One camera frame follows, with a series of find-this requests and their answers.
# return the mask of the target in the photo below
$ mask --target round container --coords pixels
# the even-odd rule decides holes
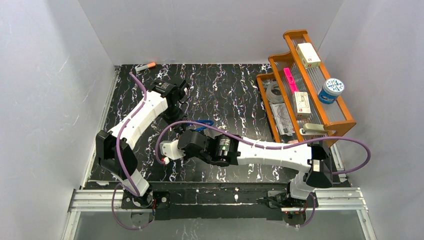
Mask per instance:
[[[323,104],[332,104],[345,90],[345,84],[337,78],[329,78],[322,86],[318,99]]]
[[[284,102],[280,88],[276,81],[271,82],[266,88],[266,98],[273,104],[281,104]]]

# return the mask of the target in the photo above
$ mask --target blue jar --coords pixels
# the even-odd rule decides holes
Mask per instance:
[[[318,99],[323,104],[332,104],[345,90],[345,84],[337,78],[329,78],[322,86]]]

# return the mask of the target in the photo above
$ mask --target white wall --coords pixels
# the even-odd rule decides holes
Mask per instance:
[[[0,4],[0,239],[61,238],[114,67],[77,0]]]
[[[348,135],[372,151],[349,178],[382,240],[424,234],[423,13],[420,0],[345,1],[319,49],[331,76],[346,84],[342,96],[357,121]],[[358,147],[340,146],[348,168],[364,160]]]
[[[80,0],[114,65],[268,63],[283,33],[322,42],[342,0]]]

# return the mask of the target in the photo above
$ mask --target wooden shelf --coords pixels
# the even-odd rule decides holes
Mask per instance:
[[[300,43],[313,43],[308,36],[306,30],[293,30],[287,31],[284,33],[284,39],[287,42],[289,52],[284,54],[276,54],[269,56],[268,60],[272,67],[273,73],[269,74],[259,74],[257,76],[258,84],[265,77],[267,79],[274,78],[278,82],[278,86],[281,90],[282,97],[287,106],[290,119],[293,123],[295,134],[297,139],[301,142],[304,140],[304,136],[300,134],[300,128],[305,123],[314,123],[322,124],[324,129],[329,131],[328,136],[343,136],[356,124],[355,120],[352,118],[343,98],[339,96],[337,98],[337,104],[322,104],[318,99],[318,93],[321,91],[321,87],[326,81],[330,78],[323,62],[316,68],[305,69],[301,63],[298,53],[296,52],[296,46]],[[311,101],[311,117],[306,119],[296,118],[295,112],[293,109],[293,99],[292,93],[289,88],[288,82],[285,78],[283,68],[289,68],[291,74],[294,77],[297,88],[302,92],[309,93],[309,99]],[[272,119],[273,115],[271,108],[269,106],[267,97],[265,95],[265,89],[260,90],[262,95],[262,100],[264,101],[265,110],[268,115],[268,119]],[[281,142],[281,136],[278,134],[278,130],[275,126],[275,121],[272,119],[273,124],[271,124],[272,133],[274,135],[274,140],[276,142]],[[327,145],[332,146],[337,140],[327,141]]]

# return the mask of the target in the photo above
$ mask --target blue object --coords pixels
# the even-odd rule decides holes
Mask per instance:
[[[318,99],[323,104],[332,104],[345,90],[345,84],[337,78],[329,78],[325,81]]]
[[[214,125],[214,121],[212,121],[212,120],[197,120],[195,122],[196,123],[201,123],[201,124],[208,124],[209,126]],[[206,129],[205,126],[201,126],[199,128],[196,128],[195,131],[200,132],[200,131],[205,130],[205,129]]]

